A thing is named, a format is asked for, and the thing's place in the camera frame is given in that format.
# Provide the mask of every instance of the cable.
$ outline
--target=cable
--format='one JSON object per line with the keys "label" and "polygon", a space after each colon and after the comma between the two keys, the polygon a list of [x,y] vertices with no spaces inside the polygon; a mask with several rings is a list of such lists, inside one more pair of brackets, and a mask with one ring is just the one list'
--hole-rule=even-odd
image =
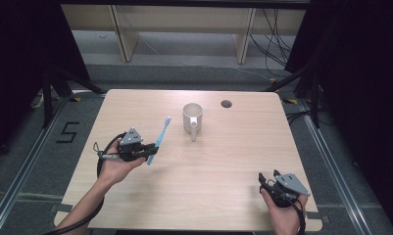
{"label": "cable", "polygon": [[[125,136],[125,133],[123,134],[119,134],[117,135],[113,140],[110,141],[110,143],[107,145],[107,147],[105,148],[105,150],[102,153],[107,153],[108,150],[111,148],[111,145],[113,145],[113,143],[120,137]],[[94,145],[94,150],[97,152],[99,151],[98,145],[95,143]],[[102,169],[102,164],[104,163],[103,159],[99,158],[98,159],[98,164],[97,164],[97,177],[99,177],[99,174],[101,173],[101,169]],[[79,227],[81,227],[82,225],[86,224],[87,222],[89,222],[90,220],[92,220],[92,218],[94,218],[99,211],[102,209],[102,206],[104,206],[104,199],[102,199],[101,203],[98,205],[98,207],[86,218],[82,219],[81,221],[78,221],[72,225],[69,225],[67,227],[61,228],[61,229],[57,229],[57,230],[53,230],[51,232],[45,233],[43,235],[58,235],[58,234],[65,234],[67,232],[73,231]]]}

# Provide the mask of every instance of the gray floor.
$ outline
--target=gray floor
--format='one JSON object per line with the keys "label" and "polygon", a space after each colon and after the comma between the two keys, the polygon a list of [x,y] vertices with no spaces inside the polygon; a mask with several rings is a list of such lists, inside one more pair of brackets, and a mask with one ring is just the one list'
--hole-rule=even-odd
{"label": "gray floor", "polygon": [[[269,84],[271,78],[282,79],[282,77],[265,72],[265,66],[273,72],[287,75],[284,71],[278,71],[282,69],[278,63],[271,59],[267,59],[266,63],[264,54],[259,52],[253,43],[249,45],[246,63],[238,65],[230,35],[143,33],[133,58],[128,64],[122,62],[113,33],[75,31],[74,36],[92,81],[104,86],[104,88],[115,85],[118,88],[130,86],[133,83],[132,80],[136,82],[134,80],[136,78],[124,78],[123,74],[128,70],[140,70],[143,67],[146,70],[140,72],[144,80],[145,77],[154,75],[163,79],[169,73],[182,74],[185,79],[187,72],[197,71],[203,74],[200,78],[201,84],[206,82],[205,77],[202,76],[209,76],[211,70],[220,70],[221,76],[234,79],[235,82],[238,76],[243,76],[248,81],[247,83],[252,82],[254,86],[239,88],[253,90],[258,86],[257,82]],[[267,47],[267,41],[262,35],[254,37]],[[287,44],[291,44],[294,38],[286,37],[284,40]],[[270,50],[275,55],[279,52],[276,47],[272,47]],[[163,70],[165,74],[160,74],[160,68],[163,67],[165,67]],[[125,82],[117,81],[120,79],[125,79]],[[163,86],[163,84],[149,86],[150,84],[140,83],[139,85],[150,89],[169,87]],[[278,94],[281,98],[291,99],[293,98],[293,88],[294,84],[290,84],[280,89]],[[223,89],[236,88],[227,84]],[[82,145],[86,141],[96,117],[92,114],[98,113],[102,101],[102,97],[85,96],[81,98],[80,102],[68,102],[65,105],[62,113],[59,114],[59,121],[54,126],[47,144],[42,150],[42,153],[47,153],[47,156],[41,156],[38,159],[4,222],[0,234],[39,234],[53,228],[54,207],[59,205],[71,179],[70,173],[62,174],[62,172],[74,171]],[[283,108],[287,113],[300,111],[299,105],[295,104],[283,104]],[[393,228],[382,207],[373,196],[359,169],[352,164],[353,157],[343,142],[338,129],[332,124],[330,115],[319,113],[319,118],[321,121],[320,132],[331,155],[336,160],[341,175],[348,184],[350,193],[358,202],[372,234],[393,234]],[[32,144],[42,131],[42,119],[42,108],[35,109],[28,114],[9,141],[9,144],[14,146],[10,149],[10,153],[0,154],[0,200],[2,194],[9,189],[20,166],[29,154]],[[61,131],[68,121],[79,122],[79,124],[70,126],[72,129],[69,129],[77,132],[77,135],[71,145],[60,145],[57,141],[68,137],[61,135]],[[303,117],[296,119],[291,124],[291,131],[318,204],[320,216],[323,219],[323,229],[317,234],[359,234],[351,215],[348,214],[339,196],[338,189],[327,170],[327,165],[306,121]],[[94,229],[93,234],[114,234],[114,232]]]}

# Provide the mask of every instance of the person's left hand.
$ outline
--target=person's left hand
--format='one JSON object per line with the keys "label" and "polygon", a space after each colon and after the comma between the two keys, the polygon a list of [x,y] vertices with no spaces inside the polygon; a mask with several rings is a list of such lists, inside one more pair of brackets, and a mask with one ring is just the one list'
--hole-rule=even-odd
{"label": "person's left hand", "polygon": [[[121,139],[116,140],[109,148],[107,154],[117,153],[120,141]],[[106,159],[102,164],[99,179],[112,186],[123,181],[134,168],[142,165],[144,162],[145,158],[139,158],[132,162],[125,162],[121,159]]]}

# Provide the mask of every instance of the aluminum rail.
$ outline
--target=aluminum rail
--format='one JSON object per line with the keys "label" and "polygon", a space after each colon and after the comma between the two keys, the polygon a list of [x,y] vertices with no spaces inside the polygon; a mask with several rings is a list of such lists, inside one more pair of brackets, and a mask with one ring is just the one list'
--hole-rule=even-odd
{"label": "aluminum rail", "polygon": [[34,168],[38,158],[40,157],[41,151],[43,150],[50,133],[52,132],[59,114],[62,112],[63,107],[69,102],[69,97],[61,98],[55,108],[55,115],[50,120],[49,124],[43,128],[37,137],[33,147],[31,148],[30,152],[28,153],[25,161],[23,162],[22,166],[20,167],[19,172],[17,173],[16,177],[14,178],[12,184],[10,185],[7,192],[4,194],[3,198],[0,201],[0,229],[3,226],[4,222],[7,219],[16,199],[19,197],[19,193],[25,186],[25,182],[27,181],[28,177],[32,169]]}
{"label": "aluminum rail", "polygon": [[[299,106],[301,111],[307,111],[309,109],[306,101],[302,99],[299,100]],[[320,130],[315,127],[312,119],[309,116],[305,116],[305,120],[319,148],[320,154],[324,160],[324,163],[326,164],[328,172],[345,206],[345,209],[351,217],[352,223],[355,226],[357,233],[362,235],[373,234],[368,227],[367,220],[365,219],[364,214],[362,213],[358,203],[353,197],[352,192],[349,189],[348,184],[346,183],[346,180],[340,172],[336,160],[331,155],[331,152],[327,147],[327,144],[325,143]]]}

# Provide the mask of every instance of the floor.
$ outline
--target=floor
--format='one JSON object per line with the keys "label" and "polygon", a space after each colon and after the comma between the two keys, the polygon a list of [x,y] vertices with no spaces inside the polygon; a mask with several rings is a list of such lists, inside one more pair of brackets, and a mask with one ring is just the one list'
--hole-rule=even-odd
{"label": "floor", "polygon": [[[262,53],[254,42],[251,40],[249,44],[249,49],[247,52],[247,59],[244,65],[238,65],[236,63],[236,57],[233,47],[232,37],[230,35],[225,34],[202,34],[202,33],[156,33],[156,32],[147,32],[142,33],[138,44],[135,48],[132,60],[129,63],[125,63],[122,61],[122,57],[120,55],[119,46],[115,37],[115,34],[112,32],[106,31],[74,31],[74,37],[78,44],[79,50],[82,54],[83,60],[87,65],[115,65],[115,66],[125,66],[125,67],[134,67],[134,66],[166,66],[166,67],[209,67],[209,68],[232,68],[238,71],[245,71],[249,69],[263,69],[268,68],[270,70],[283,70],[283,65],[272,60],[270,57],[266,57],[264,53]],[[280,47],[271,45],[269,47],[269,41],[266,39],[264,35],[253,35],[254,39],[261,44],[264,48],[268,48],[269,52],[276,55],[279,60],[284,61],[284,57],[281,56]],[[283,37],[285,44],[289,46],[292,45],[295,37],[286,36]],[[305,104],[299,104],[300,109],[304,108]],[[330,117],[326,115],[322,115],[322,121],[330,122]],[[305,118],[303,121],[304,126],[308,126],[310,132],[316,132],[315,134],[310,135],[310,142],[316,143],[324,143],[322,147],[315,153],[315,155],[320,155],[321,160],[324,162],[323,164],[328,167],[328,165],[335,165],[336,167],[341,167],[341,174],[336,174],[335,171],[324,171],[323,169],[316,169],[314,178],[309,179],[311,181],[318,180],[319,177],[326,177],[328,180],[330,179],[338,179],[340,182],[334,182],[334,187],[330,187],[327,191],[322,190],[320,195],[315,195],[315,197],[319,198],[318,207],[319,210],[325,214],[331,214],[331,216],[324,216],[323,223],[325,229],[322,230],[321,233],[317,234],[393,234],[393,228],[388,223],[387,218],[385,218],[385,214],[383,214],[383,210],[376,203],[376,199],[373,195],[368,191],[368,186],[365,183],[365,180],[362,179],[358,173],[356,173],[356,169],[350,163],[345,163],[343,160],[339,160],[343,158],[345,153],[347,153],[347,148],[344,147],[343,143],[340,139],[340,134],[336,132],[334,127],[331,125],[323,125],[321,129],[315,130],[310,125],[310,121]],[[41,134],[41,130],[36,126],[24,126],[23,132],[27,132],[31,130],[32,135],[27,136],[27,139],[31,139],[30,141],[35,142],[35,138]],[[293,135],[299,131],[296,125],[292,126]],[[299,152],[305,153],[310,151],[307,145],[298,144]],[[324,146],[337,146],[336,148],[330,148],[327,151]],[[26,150],[23,152],[29,152],[29,147],[26,147]],[[14,164],[13,168],[9,169],[11,172],[18,172],[21,163]],[[0,171],[0,181],[12,181],[14,178],[14,173],[5,173]],[[42,175],[37,180],[46,180],[47,177],[42,178]],[[50,185],[53,186],[53,179],[50,180]],[[339,190],[342,190],[343,185],[346,183],[347,192],[345,197],[342,197],[342,194],[339,194]],[[0,183],[0,192],[5,192],[7,190],[8,185],[2,185]],[[23,194],[20,196],[20,202],[28,202],[28,204],[17,205],[16,209],[11,211],[10,217],[20,217],[21,223],[31,222],[33,224],[28,224],[25,227],[33,227],[33,226],[41,226],[41,224],[37,224],[36,220],[30,219],[30,213],[33,214],[45,214],[45,216],[53,217],[53,214],[50,212],[53,211],[53,208],[50,210],[43,211],[44,207],[38,207],[31,205],[31,200],[33,197],[38,195],[42,195],[41,200],[43,200],[43,204],[49,206],[56,204],[59,200],[62,199],[60,192],[50,193],[50,195],[44,195],[44,192],[38,192],[36,195]],[[354,207],[352,205],[350,210],[345,204],[342,202],[359,202],[358,210],[354,211]],[[336,210],[341,210],[342,216],[346,219],[352,220],[352,223],[344,224],[344,230],[342,230],[342,224],[336,223],[336,217],[334,214],[338,213],[330,213],[335,212]],[[359,220],[352,217],[353,214],[365,212],[366,216],[364,219],[367,220]],[[359,225],[365,223],[369,223],[370,230],[369,233],[365,229],[359,229]],[[9,227],[13,227],[13,224],[10,223],[18,223],[18,221],[6,221],[5,228],[0,234],[6,234],[4,231],[13,231]],[[108,233],[98,232],[93,234],[113,234],[111,231]]]}

